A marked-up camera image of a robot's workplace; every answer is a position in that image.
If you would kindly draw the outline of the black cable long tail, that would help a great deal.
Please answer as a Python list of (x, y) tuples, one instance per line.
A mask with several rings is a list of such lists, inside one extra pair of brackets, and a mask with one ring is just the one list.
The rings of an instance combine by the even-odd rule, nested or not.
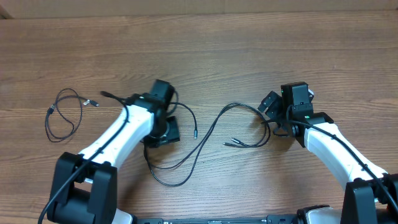
[[(167, 186), (167, 187), (179, 187), (182, 186), (183, 184), (185, 184), (189, 178), (192, 176), (193, 171), (195, 169), (197, 160), (198, 160), (198, 156), (201, 153), (201, 150), (203, 149), (203, 146), (206, 144), (208, 138), (211, 136), (215, 125), (218, 121), (219, 117), (216, 117), (215, 121), (213, 122), (213, 124), (210, 126), (208, 132), (205, 134), (204, 138), (198, 143), (197, 146), (195, 146), (185, 157), (181, 157), (178, 162), (172, 166), (168, 166), (168, 167), (164, 167), (164, 166), (160, 166), (160, 163), (165, 161), (166, 158), (168, 158), (169, 156), (171, 156), (171, 160), (170, 162), (175, 162), (177, 161), (177, 155), (181, 155), (183, 152), (188, 152), (186, 149), (178, 149), (177, 146), (179, 146), (179, 144), (174, 145), (172, 144), (171, 146), (167, 146), (165, 149), (155, 149), (155, 148), (150, 148), (149, 146), (147, 146), (146, 144), (144, 145), (144, 159), (147, 162), (148, 168), (153, 176), (153, 178), (158, 181), (158, 183)], [(192, 164), (192, 168), (190, 170), (190, 173), (188, 174), (188, 176), (181, 182), (179, 183), (166, 183), (162, 180), (160, 180), (156, 174), (155, 174), (155, 169), (157, 170), (173, 170), (173, 169), (177, 169), (178, 167), (180, 167), (186, 160), (188, 160), (195, 152), (197, 152), (197, 155), (193, 161)]]

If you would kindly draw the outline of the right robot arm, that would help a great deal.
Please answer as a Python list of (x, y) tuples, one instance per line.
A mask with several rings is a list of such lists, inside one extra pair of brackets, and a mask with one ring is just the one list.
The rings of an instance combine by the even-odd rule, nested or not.
[(314, 93), (305, 82), (281, 85), (258, 110), (270, 122), (321, 160), (344, 191), (343, 206), (301, 208), (292, 223), (397, 223), (397, 174), (390, 174), (362, 155), (324, 112), (316, 113)]

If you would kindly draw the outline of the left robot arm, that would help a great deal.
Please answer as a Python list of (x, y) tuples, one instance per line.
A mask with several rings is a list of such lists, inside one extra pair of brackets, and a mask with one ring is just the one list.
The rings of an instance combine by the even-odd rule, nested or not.
[(176, 119), (167, 114), (174, 93), (170, 83), (156, 80), (148, 93), (119, 98), (121, 114), (94, 143), (58, 158), (38, 222), (135, 223), (118, 208), (118, 170), (140, 142), (159, 147), (179, 141)]

